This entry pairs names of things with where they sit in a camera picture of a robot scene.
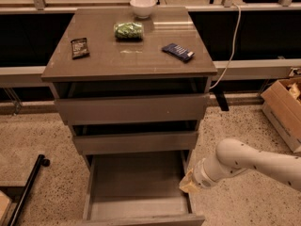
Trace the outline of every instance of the terrazzo floor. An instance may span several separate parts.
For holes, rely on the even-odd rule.
[[[17,116],[12,111],[11,104],[0,104],[0,186],[23,186],[40,153],[51,161],[41,168],[18,225],[76,225],[83,215],[89,171],[69,129],[52,102],[24,104]],[[223,112],[212,100],[190,166],[225,137],[264,151],[291,153],[260,104],[232,104]],[[192,196],[192,206],[206,217],[204,226],[300,225],[300,205],[300,192],[256,171]]]

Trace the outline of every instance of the white bowl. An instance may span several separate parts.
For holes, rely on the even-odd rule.
[[[156,5],[156,1],[154,0],[131,0],[130,2],[133,13],[135,16],[141,19],[148,18],[151,13],[153,7]]]

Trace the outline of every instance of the cabinet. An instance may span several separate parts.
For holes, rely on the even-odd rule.
[[[143,40],[116,40],[113,25],[144,25]],[[90,56],[72,60],[71,40]],[[171,42],[195,52],[165,54]],[[216,68],[185,8],[78,9],[42,80],[89,167],[83,225],[200,225],[179,182],[198,139]]]

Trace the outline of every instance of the black pole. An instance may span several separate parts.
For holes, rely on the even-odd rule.
[[[15,210],[12,213],[12,216],[10,218],[8,226],[13,226],[17,223],[18,217],[22,212],[22,209],[24,207],[26,199],[29,195],[30,189],[31,189],[32,185],[34,184],[35,179],[37,177],[37,174],[39,172],[40,165],[43,165],[45,167],[48,167],[50,165],[50,161],[48,159],[45,159],[45,155],[43,155],[43,154],[40,154],[38,156],[36,164],[35,164],[34,168],[32,169],[32,171],[31,171],[31,173],[30,173],[30,175],[27,179],[27,182],[26,182],[26,185],[24,187],[24,191],[22,193],[22,196],[21,196],[18,204],[16,205]]]

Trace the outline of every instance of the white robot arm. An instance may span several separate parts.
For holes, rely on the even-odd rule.
[[[198,161],[180,182],[180,189],[196,192],[211,188],[246,170],[256,170],[301,191],[301,157],[259,151],[233,138],[222,140],[214,155]]]

